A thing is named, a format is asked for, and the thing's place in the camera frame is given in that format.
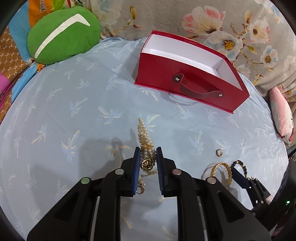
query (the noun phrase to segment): pearl necklace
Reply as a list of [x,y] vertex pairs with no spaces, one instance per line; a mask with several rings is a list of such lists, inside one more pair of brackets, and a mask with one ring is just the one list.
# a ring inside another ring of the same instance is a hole
[[156,162],[156,150],[142,118],[139,118],[138,137],[141,146],[141,169],[148,176],[155,174],[152,169]]

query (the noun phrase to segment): green pillow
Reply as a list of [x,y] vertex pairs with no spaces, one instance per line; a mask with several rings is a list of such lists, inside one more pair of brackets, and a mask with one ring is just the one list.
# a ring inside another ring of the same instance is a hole
[[41,18],[31,29],[27,46],[32,58],[53,64],[85,53],[101,36],[97,17],[86,8],[57,10]]

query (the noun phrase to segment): metal screw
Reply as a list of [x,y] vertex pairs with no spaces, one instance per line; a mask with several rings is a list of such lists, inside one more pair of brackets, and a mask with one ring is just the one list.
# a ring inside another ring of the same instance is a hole
[[214,177],[209,177],[209,178],[207,179],[207,181],[208,181],[208,183],[210,183],[210,184],[215,184],[215,183],[216,183],[216,179],[215,179]]
[[173,174],[174,174],[174,175],[177,175],[177,176],[178,176],[178,175],[180,175],[181,173],[182,173],[182,171],[181,171],[180,169],[174,169],[174,170],[173,170]]
[[116,175],[122,175],[124,173],[124,170],[123,169],[116,169],[115,170],[115,174]]
[[82,183],[82,184],[88,184],[89,181],[90,181],[90,180],[89,180],[88,177],[85,177],[85,178],[82,178],[82,179],[81,179],[81,183]]

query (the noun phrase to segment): gold ring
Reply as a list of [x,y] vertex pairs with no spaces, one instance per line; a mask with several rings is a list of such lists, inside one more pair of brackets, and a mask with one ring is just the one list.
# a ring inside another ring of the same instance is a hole
[[215,176],[215,172],[216,172],[216,169],[219,165],[222,165],[222,166],[225,166],[226,169],[227,169],[227,172],[228,172],[228,180],[227,180],[227,185],[230,185],[231,182],[232,182],[232,172],[231,172],[231,168],[230,166],[225,163],[225,162],[219,162],[217,163],[216,165],[213,166],[212,170],[211,170],[211,174],[210,174],[210,177],[213,177]]
[[140,192],[137,192],[137,191],[136,191],[136,193],[137,193],[137,194],[143,194],[144,191],[145,191],[145,188],[144,188],[142,185],[138,185],[138,188],[140,188],[141,191],[140,191]]
[[223,155],[222,149],[216,150],[216,155],[217,155],[217,157],[221,157]]

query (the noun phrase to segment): earring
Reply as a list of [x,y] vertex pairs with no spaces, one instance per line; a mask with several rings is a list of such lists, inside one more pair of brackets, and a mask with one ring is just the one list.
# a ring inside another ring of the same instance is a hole
[[221,157],[223,155],[222,149],[216,150],[216,155],[217,155],[217,157]]
[[139,181],[138,181],[138,188],[140,188],[140,192],[136,191],[137,194],[143,194],[144,193],[144,191],[145,191],[144,185],[145,185],[145,183],[144,183],[143,179],[140,178]]

